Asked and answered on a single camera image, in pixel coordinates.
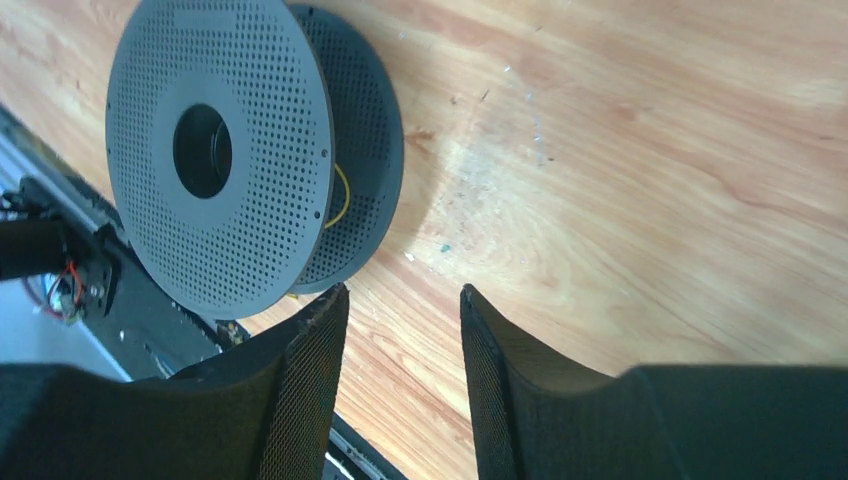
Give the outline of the black cable spool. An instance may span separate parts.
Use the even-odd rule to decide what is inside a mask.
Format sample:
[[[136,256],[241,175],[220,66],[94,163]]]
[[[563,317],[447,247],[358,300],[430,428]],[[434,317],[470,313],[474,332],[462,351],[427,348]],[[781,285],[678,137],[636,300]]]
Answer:
[[[115,53],[105,141],[142,265],[217,319],[357,273],[404,169],[373,46],[343,17],[286,1],[140,2]]]

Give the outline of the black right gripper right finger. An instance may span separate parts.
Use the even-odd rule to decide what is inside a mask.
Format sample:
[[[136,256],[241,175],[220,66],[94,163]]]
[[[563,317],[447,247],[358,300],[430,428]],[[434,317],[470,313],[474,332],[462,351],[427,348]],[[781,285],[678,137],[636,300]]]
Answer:
[[[609,376],[460,294],[482,479],[843,479],[843,367],[638,365]]]

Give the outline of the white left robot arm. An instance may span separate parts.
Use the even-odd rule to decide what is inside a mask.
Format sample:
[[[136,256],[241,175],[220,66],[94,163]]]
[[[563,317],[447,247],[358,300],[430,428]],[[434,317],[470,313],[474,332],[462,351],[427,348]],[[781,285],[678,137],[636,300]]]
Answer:
[[[116,267],[102,237],[36,185],[1,193],[1,279],[22,281],[40,312],[66,324],[106,317]]]

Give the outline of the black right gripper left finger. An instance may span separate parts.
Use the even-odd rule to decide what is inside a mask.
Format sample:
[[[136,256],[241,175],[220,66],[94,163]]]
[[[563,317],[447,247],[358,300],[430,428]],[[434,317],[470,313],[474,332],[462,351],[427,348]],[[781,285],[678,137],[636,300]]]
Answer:
[[[318,479],[349,315],[337,284],[293,317],[167,379],[1,369],[5,479]]]

